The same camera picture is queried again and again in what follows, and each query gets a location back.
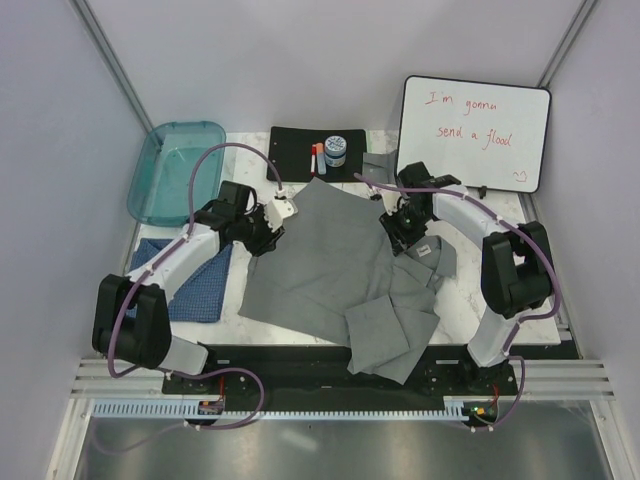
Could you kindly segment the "grey long sleeve shirt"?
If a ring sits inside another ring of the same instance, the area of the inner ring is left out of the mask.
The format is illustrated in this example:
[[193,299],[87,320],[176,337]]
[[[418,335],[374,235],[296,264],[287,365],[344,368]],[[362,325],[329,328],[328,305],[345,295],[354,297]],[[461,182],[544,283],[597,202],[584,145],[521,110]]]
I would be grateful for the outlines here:
[[404,384],[440,322],[457,255],[439,236],[394,255],[379,201],[316,178],[293,199],[274,251],[252,258],[241,316],[351,350],[347,369]]

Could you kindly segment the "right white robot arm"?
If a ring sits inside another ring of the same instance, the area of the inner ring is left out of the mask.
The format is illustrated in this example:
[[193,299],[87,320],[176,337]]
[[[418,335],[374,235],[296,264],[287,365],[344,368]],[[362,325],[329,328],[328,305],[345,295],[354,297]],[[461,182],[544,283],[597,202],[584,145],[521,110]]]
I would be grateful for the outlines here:
[[560,302],[547,231],[537,221],[510,223],[470,195],[454,176],[435,177],[421,162],[404,167],[397,182],[386,189],[399,197],[385,202],[380,217],[394,255],[416,246],[427,224],[436,221],[451,225],[481,252],[480,289],[486,309],[467,344],[470,361],[457,371],[465,391],[481,393],[494,381],[492,367],[507,360],[520,325],[557,311],[535,312],[550,297]]

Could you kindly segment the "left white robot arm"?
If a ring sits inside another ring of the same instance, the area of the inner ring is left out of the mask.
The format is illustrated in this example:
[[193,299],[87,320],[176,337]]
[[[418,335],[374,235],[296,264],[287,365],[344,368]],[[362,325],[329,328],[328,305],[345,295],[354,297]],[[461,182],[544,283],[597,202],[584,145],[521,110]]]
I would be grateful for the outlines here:
[[169,303],[207,261],[234,243],[254,257],[269,253],[285,232],[284,220],[297,214],[293,201],[279,193],[266,204],[250,186],[224,181],[218,197],[190,215],[165,248],[124,276],[109,274],[100,283],[91,336],[93,349],[105,355],[110,374],[119,378],[117,359],[184,375],[198,393],[219,382],[218,367],[207,361],[206,347],[172,334]]

